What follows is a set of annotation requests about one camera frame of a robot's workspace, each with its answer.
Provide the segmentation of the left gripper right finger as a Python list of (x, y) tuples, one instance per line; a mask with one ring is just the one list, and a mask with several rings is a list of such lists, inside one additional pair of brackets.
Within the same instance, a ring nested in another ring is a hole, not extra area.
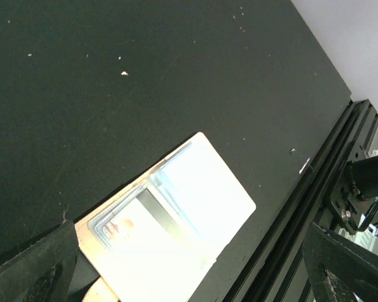
[(316, 301), (378, 301), (378, 255), (314, 222), (302, 254)]

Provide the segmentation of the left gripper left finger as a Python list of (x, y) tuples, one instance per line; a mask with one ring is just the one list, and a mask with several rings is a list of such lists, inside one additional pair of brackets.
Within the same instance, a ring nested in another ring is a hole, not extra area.
[(65, 301), (79, 243), (72, 221), (0, 266), (0, 301)]

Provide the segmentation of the beige card holder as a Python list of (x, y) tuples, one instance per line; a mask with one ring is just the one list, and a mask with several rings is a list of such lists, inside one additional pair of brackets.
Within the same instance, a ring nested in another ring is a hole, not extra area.
[[(179, 148), (181, 148), (186, 142), (180, 145), (178, 148), (173, 150), (169, 155), (174, 154)], [(123, 200), (127, 199), (134, 193), (137, 193), (139, 190), (144, 189), (146, 187), (152, 186), (154, 192), (157, 194), (158, 199), (160, 201), (167, 202), (170, 207), (173, 209), (171, 202), (167, 201), (163, 194), (159, 192), (159, 189), (154, 185), (154, 182), (151, 179), (152, 174), (160, 168), (162, 164), (165, 162), (165, 157), (162, 158), (159, 162), (154, 164), (151, 168), (146, 170), (143, 174), (141, 174), (136, 180), (134, 180), (131, 184), (125, 186), (121, 189), (118, 193), (113, 195), (107, 201), (105, 201), (101, 206), (96, 208), (90, 214), (86, 215), (84, 218), (79, 220), (76, 223), (76, 233), (79, 242), (79, 248), (81, 249), (82, 253), (88, 259), (90, 264), (97, 270), (100, 275), (100, 280), (97, 281), (93, 288), (89, 290), (88, 294), (88, 301), (120, 301), (116, 292), (112, 287), (110, 287), (108, 281), (104, 278), (104, 265), (100, 263), (101, 257), (106, 255), (106, 247), (101, 239), (101, 236), (98, 235), (98, 232), (95, 230), (96, 226), (99, 225), (100, 222), (104, 221), (105, 218), (110, 216), (110, 212), (114, 207), (118, 204), (122, 203)], [(206, 244), (208, 244), (211, 248), (212, 257), (214, 259), (214, 263), (216, 262), (218, 256), (224, 250), (225, 247), (222, 246), (215, 246), (211, 245), (202, 239)]]

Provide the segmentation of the blue credit card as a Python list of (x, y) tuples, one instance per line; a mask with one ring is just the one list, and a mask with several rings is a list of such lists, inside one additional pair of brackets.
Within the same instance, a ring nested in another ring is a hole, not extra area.
[(151, 179), (173, 209), (211, 245), (225, 247), (256, 209), (202, 133), (165, 157)]

